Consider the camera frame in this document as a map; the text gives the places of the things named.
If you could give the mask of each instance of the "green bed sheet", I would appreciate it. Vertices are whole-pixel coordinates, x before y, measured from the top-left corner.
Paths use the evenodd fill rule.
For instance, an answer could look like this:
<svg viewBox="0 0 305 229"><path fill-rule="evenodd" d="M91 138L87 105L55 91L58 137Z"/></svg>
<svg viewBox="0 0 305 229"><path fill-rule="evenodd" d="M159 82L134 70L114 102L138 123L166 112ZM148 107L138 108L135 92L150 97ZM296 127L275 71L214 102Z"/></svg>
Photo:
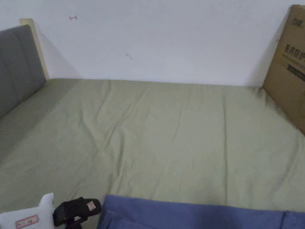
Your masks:
<svg viewBox="0 0 305 229"><path fill-rule="evenodd" d="M304 153L263 89L53 79L0 119L0 212L50 192L305 211Z"/></svg>

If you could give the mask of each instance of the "cardboard box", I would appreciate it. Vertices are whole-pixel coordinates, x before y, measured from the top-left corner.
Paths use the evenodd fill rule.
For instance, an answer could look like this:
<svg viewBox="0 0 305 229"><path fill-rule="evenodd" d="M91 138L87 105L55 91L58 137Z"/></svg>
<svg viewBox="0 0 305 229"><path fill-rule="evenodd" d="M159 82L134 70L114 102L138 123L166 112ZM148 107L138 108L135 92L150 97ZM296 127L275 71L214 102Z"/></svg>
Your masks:
<svg viewBox="0 0 305 229"><path fill-rule="evenodd" d="M305 6L291 7L263 88L305 133Z"/></svg>

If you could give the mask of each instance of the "blue blanket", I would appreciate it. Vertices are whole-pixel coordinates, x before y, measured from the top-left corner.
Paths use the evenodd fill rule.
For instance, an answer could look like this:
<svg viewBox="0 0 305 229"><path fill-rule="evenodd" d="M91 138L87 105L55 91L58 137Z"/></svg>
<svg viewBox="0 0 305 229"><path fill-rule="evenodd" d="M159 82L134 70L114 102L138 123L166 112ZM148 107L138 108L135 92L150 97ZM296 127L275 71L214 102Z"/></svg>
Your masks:
<svg viewBox="0 0 305 229"><path fill-rule="evenodd" d="M107 195L97 229L301 229L305 213L158 202Z"/></svg>

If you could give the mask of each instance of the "black tripod clamp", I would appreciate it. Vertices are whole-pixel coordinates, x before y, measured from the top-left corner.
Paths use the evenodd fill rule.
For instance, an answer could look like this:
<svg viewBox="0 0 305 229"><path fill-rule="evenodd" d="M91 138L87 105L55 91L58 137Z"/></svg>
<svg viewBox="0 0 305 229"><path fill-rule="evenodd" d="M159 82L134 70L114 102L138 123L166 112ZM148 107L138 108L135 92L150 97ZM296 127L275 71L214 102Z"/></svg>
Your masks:
<svg viewBox="0 0 305 229"><path fill-rule="evenodd" d="M81 223L88 217L101 212L102 206L97 199L84 199L80 197L75 200L61 203L53 213L53 221L56 227L66 224L66 229L80 229Z"/></svg>

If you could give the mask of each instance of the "upholstered headboard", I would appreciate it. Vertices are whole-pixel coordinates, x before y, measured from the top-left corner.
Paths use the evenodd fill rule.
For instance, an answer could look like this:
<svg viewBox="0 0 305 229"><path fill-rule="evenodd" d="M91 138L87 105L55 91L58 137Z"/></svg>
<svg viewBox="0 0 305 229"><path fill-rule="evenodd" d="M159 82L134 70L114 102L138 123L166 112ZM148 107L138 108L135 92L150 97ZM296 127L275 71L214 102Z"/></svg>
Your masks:
<svg viewBox="0 0 305 229"><path fill-rule="evenodd" d="M0 31L0 118L45 83L30 26Z"/></svg>

